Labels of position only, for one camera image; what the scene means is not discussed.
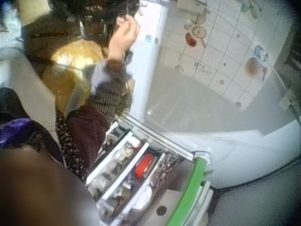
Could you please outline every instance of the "white tile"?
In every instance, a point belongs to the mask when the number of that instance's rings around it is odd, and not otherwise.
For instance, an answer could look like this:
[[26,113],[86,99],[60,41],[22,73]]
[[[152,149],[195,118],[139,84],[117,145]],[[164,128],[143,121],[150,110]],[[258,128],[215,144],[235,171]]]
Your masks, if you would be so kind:
[[258,79],[253,79],[246,90],[253,96],[256,96],[259,93],[259,91],[262,89],[263,85],[264,82]]
[[238,18],[241,6],[242,2],[236,0],[222,0],[220,11],[234,18]]
[[244,36],[242,34],[242,32],[240,32],[238,30],[234,31],[233,38],[236,39],[237,41],[241,42],[245,46],[249,46],[251,44],[251,40],[252,40],[252,39],[249,39],[246,36]]
[[168,13],[161,13],[159,28],[166,31],[170,31],[174,24],[174,17],[168,15]]
[[206,29],[206,31],[207,31],[206,37],[203,38],[204,42],[208,43],[209,37],[210,37],[211,32],[212,32],[212,26],[207,25],[207,24],[202,24],[202,27],[204,27]]
[[226,54],[241,63],[246,55],[248,48],[248,46],[232,38]]
[[219,93],[224,93],[230,82],[231,80],[228,77],[216,72],[209,86],[217,90]]
[[164,32],[162,45],[178,52],[183,52],[186,45],[186,39],[184,35]]
[[226,89],[224,96],[229,98],[232,102],[236,103],[244,91],[245,90],[241,86],[232,81]]
[[203,82],[206,85],[209,85],[216,70],[203,62],[198,66],[197,72],[194,76],[194,79]]
[[245,64],[246,64],[246,62],[248,61],[248,59],[250,59],[250,58],[252,58],[252,57],[257,58],[257,57],[255,56],[255,54],[254,54],[254,51],[255,51],[255,45],[254,45],[254,44],[251,44],[250,47],[249,47],[249,49],[248,49],[248,51],[247,51],[247,53],[246,53],[246,56],[245,56],[243,62],[241,63],[242,66],[245,66]]
[[181,53],[166,48],[163,65],[173,68],[180,64]]
[[212,9],[218,9],[220,7],[221,0],[209,0],[207,1],[207,6]]
[[244,92],[243,95],[238,100],[238,102],[241,103],[240,109],[244,111],[252,101],[253,101],[253,96],[248,92]]
[[253,44],[255,46],[261,45],[264,49],[268,49],[268,46],[274,37],[275,29],[276,26],[274,24],[261,17],[255,31]]
[[229,35],[232,35],[235,29],[236,21],[237,19],[220,13],[216,18],[214,27]]
[[184,74],[193,77],[198,67],[198,60],[183,55],[180,65],[183,67]]
[[249,26],[252,29],[255,29],[257,26],[257,23],[259,21],[259,18],[260,18],[259,16],[260,16],[261,12],[259,12],[259,10],[258,10],[257,13],[258,13],[257,19],[255,19],[253,17],[250,10],[248,10],[245,13],[240,13],[238,21],[244,23],[245,25]]
[[191,47],[189,45],[186,45],[185,50],[184,50],[184,54],[188,55],[190,57],[193,57],[197,60],[200,60],[205,48],[202,45],[202,42],[200,40],[197,40],[197,45],[195,47]]
[[221,52],[225,52],[230,40],[231,36],[214,28],[208,44]]
[[204,52],[204,55],[202,57],[202,62],[205,64],[211,66],[214,69],[217,69],[220,65],[220,62],[222,60],[223,53],[207,46]]
[[206,14],[206,21],[202,25],[206,24],[206,25],[213,26],[216,17],[217,17],[217,13],[215,13],[213,11],[211,11],[210,13],[207,13]]
[[183,12],[182,16],[172,16],[172,20],[170,30],[185,35],[187,30],[184,28],[184,25],[190,23],[190,14],[188,12]]
[[241,34],[246,36],[249,40],[252,40],[252,38],[254,36],[254,32],[255,32],[254,29],[246,26],[244,23],[239,22],[239,21],[236,25],[236,30],[238,30]]
[[240,66],[233,80],[245,89],[250,84],[252,79],[246,75],[245,68]]
[[225,55],[221,61],[218,71],[227,75],[229,78],[233,78],[239,67],[239,63],[229,56]]

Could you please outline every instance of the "tile wall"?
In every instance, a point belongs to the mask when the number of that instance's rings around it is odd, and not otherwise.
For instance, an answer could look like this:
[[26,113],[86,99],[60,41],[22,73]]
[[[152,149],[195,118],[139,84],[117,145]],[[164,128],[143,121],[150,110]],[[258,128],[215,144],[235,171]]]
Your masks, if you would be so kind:
[[[171,68],[182,66],[184,76],[213,89],[242,111],[264,86],[293,23],[288,6],[281,0],[257,0],[257,19],[251,10],[241,12],[240,1],[207,0],[210,13],[202,24],[207,31],[206,48],[200,40],[190,47],[186,44],[184,25],[190,22],[191,13],[178,9],[176,1],[165,0],[162,5],[147,3],[138,20],[142,24],[139,37],[151,34],[158,38],[163,47],[161,64]],[[263,73],[251,79],[244,70],[257,45],[269,54],[269,64],[264,64],[268,68],[264,81]]]

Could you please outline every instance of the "green handle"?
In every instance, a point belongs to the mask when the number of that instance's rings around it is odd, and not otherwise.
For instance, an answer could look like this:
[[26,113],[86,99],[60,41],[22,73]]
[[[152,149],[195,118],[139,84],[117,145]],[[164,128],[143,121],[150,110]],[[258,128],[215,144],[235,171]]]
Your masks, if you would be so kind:
[[203,180],[207,162],[198,158],[194,165],[192,175],[187,183],[185,191],[180,198],[173,214],[171,215],[167,226],[182,226],[192,208],[196,199],[199,187]]

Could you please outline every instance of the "shelf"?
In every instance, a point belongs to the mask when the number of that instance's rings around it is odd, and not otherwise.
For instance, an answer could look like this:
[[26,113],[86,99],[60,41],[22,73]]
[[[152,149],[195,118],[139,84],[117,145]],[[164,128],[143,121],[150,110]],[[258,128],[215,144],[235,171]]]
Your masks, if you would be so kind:
[[132,132],[128,132],[126,136],[116,145],[116,147],[108,154],[108,156],[90,173],[87,178],[86,184],[88,185],[91,181],[99,174],[99,172],[113,159],[113,156],[124,146],[124,144],[133,135]]
[[141,156],[144,154],[146,149],[150,146],[148,142],[146,142],[142,148],[139,150],[139,152],[135,155],[135,157],[132,159],[132,161],[127,165],[127,167],[122,171],[122,173],[118,176],[118,178],[113,182],[113,184],[103,193],[100,202],[105,202],[112,193],[117,189],[117,187],[121,184],[121,182],[126,178],[126,176],[129,174],[129,172],[132,170],[132,168],[136,165],[136,163],[139,161]]
[[128,201],[126,206],[123,208],[123,210],[118,214],[118,216],[112,221],[110,226],[117,226],[120,225],[122,220],[127,216],[127,214],[130,212],[132,207],[137,203],[143,192],[145,191],[146,187],[150,184],[151,178],[155,171],[157,170],[159,164],[162,162],[162,160],[165,157],[165,153],[162,153],[159,160],[157,161],[156,165],[153,167],[147,178],[144,180],[138,191],[134,194],[134,196]]

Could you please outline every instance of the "person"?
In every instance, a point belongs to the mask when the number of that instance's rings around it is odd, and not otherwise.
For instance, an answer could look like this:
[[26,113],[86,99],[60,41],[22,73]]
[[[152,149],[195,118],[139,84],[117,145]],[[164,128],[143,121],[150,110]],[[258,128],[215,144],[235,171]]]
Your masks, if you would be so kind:
[[0,24],[0,148],[39,153],[86,181],[126,83],[124,52],[140,26],[129,15],[116,20],[107,60],[96,65],[86,104],[65,118],[23,51],[17,10],[3,6]]

